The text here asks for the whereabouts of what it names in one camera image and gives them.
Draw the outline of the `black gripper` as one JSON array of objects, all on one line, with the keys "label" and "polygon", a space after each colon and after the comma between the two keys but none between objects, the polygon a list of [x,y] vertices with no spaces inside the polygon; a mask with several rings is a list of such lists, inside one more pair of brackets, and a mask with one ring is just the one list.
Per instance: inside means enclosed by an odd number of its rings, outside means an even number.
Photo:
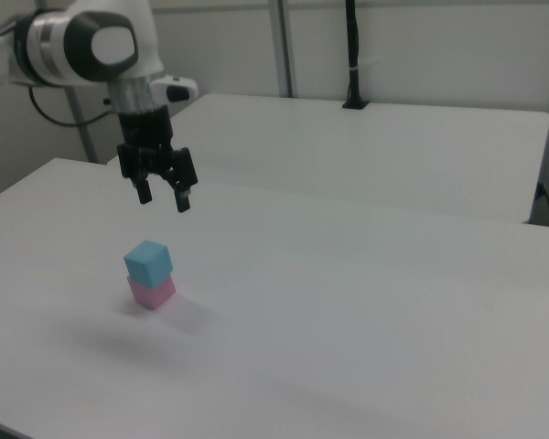
[{"label": "black gripper", "polygon": [[166,105],[151,112],[118,115],[124,142],[117,147],[122,177],[136,189],[139,202],[152,200],[148,174],[159,175],[173,188],[177,210],[190,209],[191,188],[198,184],[190,151],[173,151],[170,115]]}]

